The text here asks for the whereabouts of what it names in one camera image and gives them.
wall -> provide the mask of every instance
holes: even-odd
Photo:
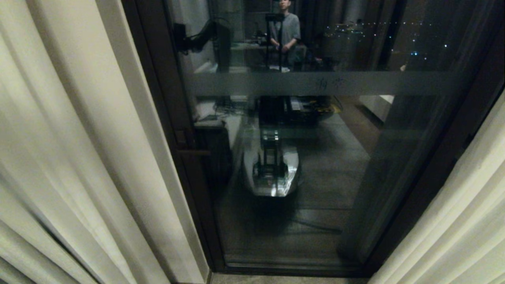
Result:
[[[367,0],[354,0],[347,2],[344,13],[344,24],[356,23],[358,19],[364,19],[367,11]]]
[[[185,24],[187,36],[198,34],[210,19],[207,0],[167,0],[173,23]],[[193,73],[206,62],[215,63],[212,42],[209,41],[199,53],[190,52],[179,57],[185,73]]]
[[[242,1],[214,0],[212,11],[215,17],[226,19],[231,26],[232,41],[244,41],[244,7]]]
[[[205,283],[209,268],[121,3],[98,4],[28,1],[80,120],[165,274]]]

gray t-shirt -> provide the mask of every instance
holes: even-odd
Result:
[[[275,24],[270,23],[270,33],[272,38],[277,42],[279,41],[278,34],[280,28],[280,22],[276,22]],[[284,21],[282,21],[282,42],[280,44],[284,46],[294,38],[300,40],[300,20],[297,15],[289,13],[284,17]]]

cable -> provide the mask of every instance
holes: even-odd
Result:
[[[325,227],[325,226],[321,226],[321,225],[318,225],[318,224],[313,224],[313,223],[310,223],[308,221],[301,220],[301,219],[292,219],[292,221],[295,222],[295,223],[298,223],[300,225],[304,225],[304,226],[311,227],[311,228],[314,228],[314,229],[319,229],[319,230],[324,230],[324,231],[330,231],[330,232],[333,232],[333,233],[336,233],[336,234],[342,234],[342,232],[343,232],[341,228]]]
[[[214,17],[214,19],[223,20],[223,21],[227,22],[227,23],[230,25],[230,27],[231,27],[231,23],[230,23],[230,21],[226,20],[225,18],[221,18],[221,17]]]
[[[341,111],[344,111],[344,106],[342,105],[342,102],[337,99],[337,96],[333,95],[333,98],[337,101],[338,107],[340,108]]]
[[[211,21],[212,21],[211,19],[208,19],[208,20],[205,22],[205,25],[204,25],[204,27],[203,27],[201,30],[202,30],[202,31],[204,31],[204,30],[205,30],[205,28],[207,28],[207,26],[210,24],[210,22],[211,22]],[[197,36],[199,36],[199,35],[201,35],[201,34],[203,34],[203,32],[199,32],[199,33],[197,33],[197,34],[195,34],[195,35],[192,35],[192,36],[187,36],[186,38],[193,38],[193,37],[197,37]]]

tile floor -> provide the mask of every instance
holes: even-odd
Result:
[[[214,200],[227,264],[359,265],[337,250],[370,156],[338,114],[320,121],[310,138],[291,143],[302,164],[296,192],[281,199],[255,197],[236,169]]]
[[[316,278],[213,274],[211,284],[366,284],[366,278]]]

floor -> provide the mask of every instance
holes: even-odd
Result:
[[[344,106],[344,112],[354,107]],[[358,115],[361,112],[355,111],[348,116],[355,128],[365,119]],[[215,200],[226,262],[278,268],[360,267],[339,256],[337,248],[370,160],[363,147],[367,141],[357,139],[341,114],[320,122],[314,135],[297,141],[302,182],[287,198],[257,198],[242,183],[243,175],[236,174]]]
[[[340,118],[371,156],[379,140],[383,122],[360,102],[359,97],[339,97],[343,106]]]
[[[366,284],[365,278],[317,278],[214,274],[211,284]]]

